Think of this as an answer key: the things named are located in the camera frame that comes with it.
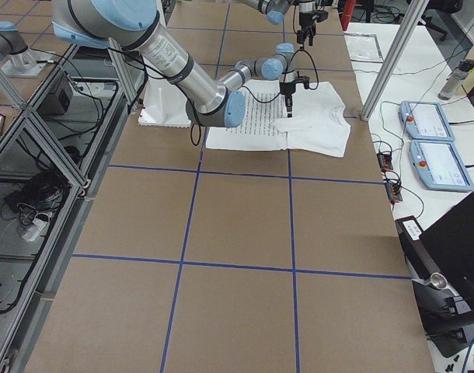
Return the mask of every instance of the metal rod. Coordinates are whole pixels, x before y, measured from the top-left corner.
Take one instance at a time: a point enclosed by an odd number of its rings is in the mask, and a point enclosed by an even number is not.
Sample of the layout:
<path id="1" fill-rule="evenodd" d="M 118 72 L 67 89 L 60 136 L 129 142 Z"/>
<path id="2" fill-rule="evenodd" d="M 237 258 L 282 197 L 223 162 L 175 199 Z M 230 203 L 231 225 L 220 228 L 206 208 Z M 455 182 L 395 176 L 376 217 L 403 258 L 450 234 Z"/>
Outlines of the metal rod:
<path id="1" fill-rule="evenodd" d="M 410 37 L 413 34 L 413 30 L 415 26 L 418 24 L 420 17 L 422 16 L 425 8 L 429 0 L 415 0 L 410 3 L 408 8 L 408 12 L 403 17 L 403 22 L 399 27 L 398 33 L 394 38 L 394 41 L 389 48 L 389 52 L 387 53 L 387 58 L 385 59 L 380 72 L 375 79 L 374 85 L 371 87 L 370 93 L 368 93 L 367 101 L 363 106 L 363 110 L 361 111 L 361 119 L 368 120 L 372 113 L 375 110 L 375 106 L 377 105 L 382 93 L 384 92 L 389 79 L 391 78 L 394 69 L 405 50 Z"/>

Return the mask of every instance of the white cloth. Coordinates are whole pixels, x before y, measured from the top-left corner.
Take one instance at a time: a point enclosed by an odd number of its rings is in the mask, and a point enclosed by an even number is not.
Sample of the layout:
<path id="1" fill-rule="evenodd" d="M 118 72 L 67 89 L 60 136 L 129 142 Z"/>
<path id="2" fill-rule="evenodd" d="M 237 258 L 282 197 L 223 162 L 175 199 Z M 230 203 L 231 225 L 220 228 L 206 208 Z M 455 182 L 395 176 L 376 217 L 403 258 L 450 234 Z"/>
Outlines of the white cloth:
<path id="1" fill-rule="evenodd" d="M 251 80 L 246 86 L 261 101 L 273 99 L 279 90 L 278 81 Z M 344 103 L 330 83 L 320 83 L 316 90 L 305 90 L 298 85 L 292 96 L 292 118 L 286 118 L 283 96 L 263 104 L 247 91 L 242 93 L 246 97 L 242 125 L 210 128 L 206 148 L 245 151 L 289 148 L 343 156 L 350 125 L 343 118 Z"/>
<path id="2" fill-rule="evenodd" d="M 343 157 L 351 127 L 343 118 L 346 106 L 332 85 L 322 82 L 316 90 L 298 86 L 292 99 L 293 117 L 276 119 L 273 124 L 287 133 L 288 148 Z"/>

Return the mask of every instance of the white label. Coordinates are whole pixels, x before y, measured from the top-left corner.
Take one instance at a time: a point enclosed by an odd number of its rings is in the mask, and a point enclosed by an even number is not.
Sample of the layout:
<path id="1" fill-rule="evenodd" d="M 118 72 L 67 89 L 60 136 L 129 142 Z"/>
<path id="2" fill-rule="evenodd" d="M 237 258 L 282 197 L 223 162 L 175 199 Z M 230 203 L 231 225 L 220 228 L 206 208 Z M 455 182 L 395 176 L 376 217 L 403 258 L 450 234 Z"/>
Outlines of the white label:
<path id="1" fill-rule="evenodd" d="M 179 51 L 165 37 L 158 37 L 145 57 L 159 70 L 170 68 L 180 56 Z"/>
<path id="2" fill-rule="evenodd" d="M 422 231 L 420 228 L 418 228 L 418 225 L 416 225 L 414 220 L 406 220 L 403 222 L 403 225 L 405 226 L 413 241 L 418 241 L 420 239 Z"/>

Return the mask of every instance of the water bottle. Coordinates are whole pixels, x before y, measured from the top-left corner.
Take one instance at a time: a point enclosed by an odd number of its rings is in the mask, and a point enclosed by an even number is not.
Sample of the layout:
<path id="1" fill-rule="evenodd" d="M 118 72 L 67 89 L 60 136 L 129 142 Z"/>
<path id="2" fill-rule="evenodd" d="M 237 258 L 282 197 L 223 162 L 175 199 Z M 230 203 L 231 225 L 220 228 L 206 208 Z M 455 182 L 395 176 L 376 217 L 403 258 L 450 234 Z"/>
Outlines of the water bottle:
<path id="1" fill-rule="evenodd" d="M 474 60 L 463 60 L 460 61 L 458 67 L 453 70 L 451 75 L 448 77 L 448 81 L 442 87 L 442 90 L 439 92 L 437 97 L 440 99 L 450 99 L 456 92 L 456 89 L 462 84 L 467 76 L 469 76 L 469 71 L 474 68 Z"/>

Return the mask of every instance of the white power adapter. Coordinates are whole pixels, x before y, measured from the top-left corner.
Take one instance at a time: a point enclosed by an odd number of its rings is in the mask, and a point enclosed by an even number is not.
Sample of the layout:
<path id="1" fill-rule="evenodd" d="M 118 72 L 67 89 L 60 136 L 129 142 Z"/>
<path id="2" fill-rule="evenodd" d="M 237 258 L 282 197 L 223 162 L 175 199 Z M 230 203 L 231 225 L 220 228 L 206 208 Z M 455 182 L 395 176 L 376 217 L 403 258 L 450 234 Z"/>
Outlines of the white power adapter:
<path id="1" fill-rule="evenodd" d="M 21 233 L 21 238 L 27 242 L 33 242 L 51 222 L 51 213 L 38 213 L 32 220 L 32 224 Z"/>

